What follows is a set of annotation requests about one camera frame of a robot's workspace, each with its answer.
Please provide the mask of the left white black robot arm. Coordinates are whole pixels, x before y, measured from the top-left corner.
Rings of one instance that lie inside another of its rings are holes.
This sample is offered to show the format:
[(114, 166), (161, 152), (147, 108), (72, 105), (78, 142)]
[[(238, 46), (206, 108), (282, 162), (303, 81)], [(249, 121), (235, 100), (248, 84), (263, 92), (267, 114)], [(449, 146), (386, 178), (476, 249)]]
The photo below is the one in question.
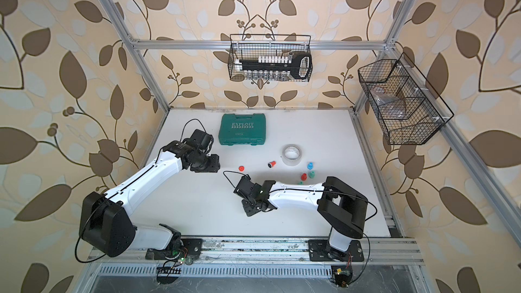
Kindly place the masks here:
[(172, 141), (162, 147), (150, 164), (122, 184), (101, 194), (85, 197), (81, 207), (79, 238), (104, 255), (116, 257), (127, 250), (171, 250), (180, 233), (164, 224), (139, 225), (132, 215), (156, 189), (183, 170), (217, 173), (217, 154), (186, 142)]

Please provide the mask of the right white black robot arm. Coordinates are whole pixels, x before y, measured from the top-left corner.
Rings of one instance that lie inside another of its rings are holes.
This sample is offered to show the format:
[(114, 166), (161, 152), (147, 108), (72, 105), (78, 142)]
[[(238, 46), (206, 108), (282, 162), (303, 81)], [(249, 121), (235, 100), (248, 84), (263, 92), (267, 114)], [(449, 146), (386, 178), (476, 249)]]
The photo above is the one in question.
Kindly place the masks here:
[(342, 180), (329, 176), (318, 184), (284, 184), (275, 180), (257, 184), (244, 175), (233, 188), (234, 194), (241, 197), (248, 217), (283, 208), (318, 212), (331, 226), (331, 231), (326, 241), (308, 243), (310, 260), (344, 263), (365, 260), (360, 240), (370, 219), (368, 207), (374, 205)]

